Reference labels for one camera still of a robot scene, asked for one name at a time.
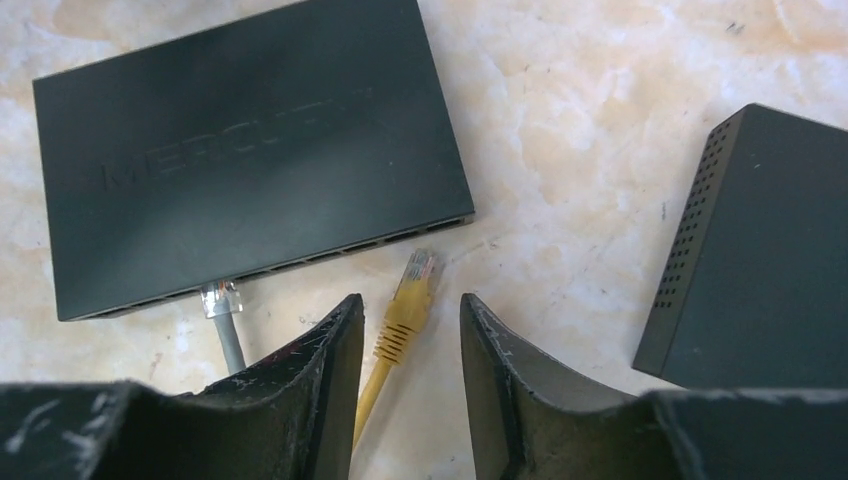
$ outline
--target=black plastic box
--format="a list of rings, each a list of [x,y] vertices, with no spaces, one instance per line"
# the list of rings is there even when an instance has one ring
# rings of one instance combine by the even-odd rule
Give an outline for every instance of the black plastic box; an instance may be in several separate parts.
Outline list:
[[[848,387],[848,132],[748,105],[709,135],[633,367]]]
[[[474,213],[415,0],[309,0],[33,87],[60,320]]]

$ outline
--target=ventilation holes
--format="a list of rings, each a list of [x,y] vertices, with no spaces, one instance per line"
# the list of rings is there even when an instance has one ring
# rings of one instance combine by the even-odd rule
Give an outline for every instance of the ventilation holes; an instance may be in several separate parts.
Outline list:
[[[728,137],[732,137],[731,123],[731,121],[726,121],[716,127],[710,132],[705,142],[704,151],[695,178],[692,181],[692,189],[686,198],[686,206],[680,218],[677,238],[674,239],[657,290],[654,301],[655,309],[672,308],[682,301],[681,297],[677,297],[677,287],[678,285],[686,285],[688,280],[685,279],[691,274],[689,269],[693,268],[695,264],[689,258],[693,252],[695,252],[694,255],[697,255],[699,246],[695,239],[700,238],[699,235],[704,233],[701,217],[705,212],[709,216],[712,208],[711,200],[715,192],[712,188],[713,181],[716,178],[716,173],[719,174],[718,177],[721,177],[721,170],[724,169],[724,164],[727,161],[727,152],[725,152],[724,147]],[[680,289],[680,291],[682,295],[685,293],[685,288]]]

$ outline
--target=curved black piece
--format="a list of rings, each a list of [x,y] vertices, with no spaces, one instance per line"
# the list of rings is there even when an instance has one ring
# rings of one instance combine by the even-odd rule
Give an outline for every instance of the curved black piece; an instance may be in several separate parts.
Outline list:
[[[135,382],[0,386],[0,478],[348,478],[363,345],[348,296],[197,395]]]
[[[565,367],[474,295],[460,307],[477,478],[848,478],[848,391],[657,391]]]

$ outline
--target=yellow ethernet cable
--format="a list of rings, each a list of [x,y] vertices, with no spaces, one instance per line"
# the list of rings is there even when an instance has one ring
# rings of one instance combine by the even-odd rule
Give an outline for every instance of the yellow ethernet cable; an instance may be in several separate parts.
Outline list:
[[[386,382],[389,370],[403,362],[412,340],[427,323],[440,267],[433,252],[420,249],[412,254],[406,265],[395,297],[386,309],[380,337],[374,348],[377,363],[356,405],[354,448],[359,442],[368,416],[371,415],[377,395]]]

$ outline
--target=beige marble countertop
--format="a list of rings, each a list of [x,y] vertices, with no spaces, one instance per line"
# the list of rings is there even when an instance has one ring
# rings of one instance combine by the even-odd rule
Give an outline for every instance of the beige marble countertop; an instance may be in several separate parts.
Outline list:
[[[133,378],[165,392],[226,375],[197,299],[56,321],[31,79],[290,3],[0,2],[0,381]],[[241,286],[248,362],[348,292],[383,310],[415,247],[448,261],[353,479],[470,479],[458,310],[475,292],[519,334],[605,384],[630,369],[709,129],[750,102],[848,127],[841,0],[419,0],[478,215],[471,226]]]

